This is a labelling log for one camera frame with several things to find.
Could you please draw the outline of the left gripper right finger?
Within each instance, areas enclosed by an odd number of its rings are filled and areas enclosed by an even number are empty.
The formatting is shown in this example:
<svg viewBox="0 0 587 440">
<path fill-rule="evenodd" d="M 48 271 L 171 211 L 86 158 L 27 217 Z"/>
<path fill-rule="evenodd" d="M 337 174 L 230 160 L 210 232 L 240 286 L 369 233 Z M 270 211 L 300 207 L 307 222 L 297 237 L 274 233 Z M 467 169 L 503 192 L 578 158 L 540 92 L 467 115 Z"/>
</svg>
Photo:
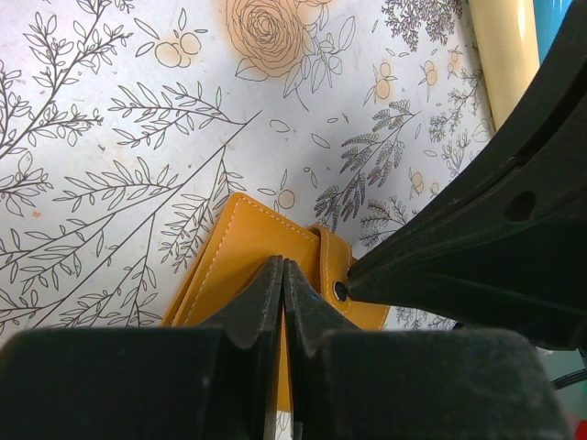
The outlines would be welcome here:
<svg viewBox="0 0 587 440">
<path fill-rule="evenodd" d="M 373 332 L 282 274 L 296 439 L 568 439 L 536 350 L 504 330 Z"/>
</svg>

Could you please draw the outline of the blue toy microphone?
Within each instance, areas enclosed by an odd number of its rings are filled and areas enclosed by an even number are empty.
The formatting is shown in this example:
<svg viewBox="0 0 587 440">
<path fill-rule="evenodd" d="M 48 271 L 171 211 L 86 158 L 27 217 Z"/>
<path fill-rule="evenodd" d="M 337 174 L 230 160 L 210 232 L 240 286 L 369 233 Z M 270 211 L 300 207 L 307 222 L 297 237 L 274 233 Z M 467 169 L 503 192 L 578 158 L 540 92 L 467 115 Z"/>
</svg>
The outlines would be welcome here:
<svg viewBox="0 0 587 440">
<path fill-rule="evenodd" d="M 539 62 L 543 63 L 559 32 L 571 0 L 534 0 Z"/>
</svg>

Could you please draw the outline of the beige toy microphone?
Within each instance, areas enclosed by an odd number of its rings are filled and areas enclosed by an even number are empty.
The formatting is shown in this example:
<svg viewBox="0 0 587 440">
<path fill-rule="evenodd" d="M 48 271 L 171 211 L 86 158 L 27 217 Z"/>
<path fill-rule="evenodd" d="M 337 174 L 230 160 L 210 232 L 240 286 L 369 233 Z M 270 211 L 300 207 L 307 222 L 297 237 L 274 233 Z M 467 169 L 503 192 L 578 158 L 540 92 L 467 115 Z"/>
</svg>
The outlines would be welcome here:
<svg viewBox="0 0 587 440">
<path fill-rule="evenodd" d="M 531 0 L 470 0 L 493 122 L 500 129 L 539 68 Z"/>
</svg>

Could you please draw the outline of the tan leather card holder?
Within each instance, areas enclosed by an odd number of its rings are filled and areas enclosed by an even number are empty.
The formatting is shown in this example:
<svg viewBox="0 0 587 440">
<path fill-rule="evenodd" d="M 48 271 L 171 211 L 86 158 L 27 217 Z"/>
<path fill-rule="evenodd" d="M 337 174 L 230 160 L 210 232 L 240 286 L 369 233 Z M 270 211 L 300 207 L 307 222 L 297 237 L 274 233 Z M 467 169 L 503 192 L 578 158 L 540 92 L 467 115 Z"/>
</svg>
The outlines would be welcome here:
<svg viewBox="0 0 587 440">
<path fill-rule="evenodd" d="M 388 307 L 335 294 L 355 261 L 349 243 L 321 225 L 301 227 L 242 192 L 228 198 L 163 325 L 201 324 L 246 288 L 272 256 L 296 261 L 312 288 L 359 328 L 383 328 Z"/>
</svg>

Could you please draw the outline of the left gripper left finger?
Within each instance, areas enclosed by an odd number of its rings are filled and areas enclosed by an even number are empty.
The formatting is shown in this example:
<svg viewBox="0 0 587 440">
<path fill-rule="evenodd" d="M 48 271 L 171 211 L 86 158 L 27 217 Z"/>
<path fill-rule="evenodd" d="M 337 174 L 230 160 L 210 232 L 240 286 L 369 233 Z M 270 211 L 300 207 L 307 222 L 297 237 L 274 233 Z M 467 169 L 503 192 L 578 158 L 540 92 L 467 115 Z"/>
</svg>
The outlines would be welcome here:
<svg viewBox="0 0 587 440">
<path fill-rule="evenodd" d="M 1 351 L 4 439 L 272 439 L 283 260 L 203 323 L 31 330 Z"/>
</svg>

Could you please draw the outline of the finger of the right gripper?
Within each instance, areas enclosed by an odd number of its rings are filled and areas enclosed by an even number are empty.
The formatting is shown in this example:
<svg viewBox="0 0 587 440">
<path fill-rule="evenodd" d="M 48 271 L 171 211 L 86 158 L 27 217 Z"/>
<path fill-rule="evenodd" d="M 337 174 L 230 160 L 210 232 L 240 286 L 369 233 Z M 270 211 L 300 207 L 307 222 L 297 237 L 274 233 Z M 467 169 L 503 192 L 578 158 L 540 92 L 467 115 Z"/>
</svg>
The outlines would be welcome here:
<svg viewBox="0 0 587 440">
<path fill-rule="evenodd" d="M 485 149 L 349 269 L 349 297 L 586 345 L 586 4 Z"/>
</svg>

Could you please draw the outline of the floral table mat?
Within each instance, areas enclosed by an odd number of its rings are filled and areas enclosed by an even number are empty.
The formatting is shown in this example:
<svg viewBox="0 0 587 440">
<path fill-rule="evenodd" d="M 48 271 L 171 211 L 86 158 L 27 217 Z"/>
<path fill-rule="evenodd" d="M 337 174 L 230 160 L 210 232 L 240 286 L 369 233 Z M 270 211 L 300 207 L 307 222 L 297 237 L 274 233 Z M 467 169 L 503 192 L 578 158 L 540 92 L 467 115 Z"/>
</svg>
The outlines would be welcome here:
<svg viewBox="0 0 587 440">
<path fill-rule="evenodd" d="M 234 193 L 360 255 L 495 132 L 472 1 L 4 1 L 1 338 L 158 325 Z"/>
</svg>

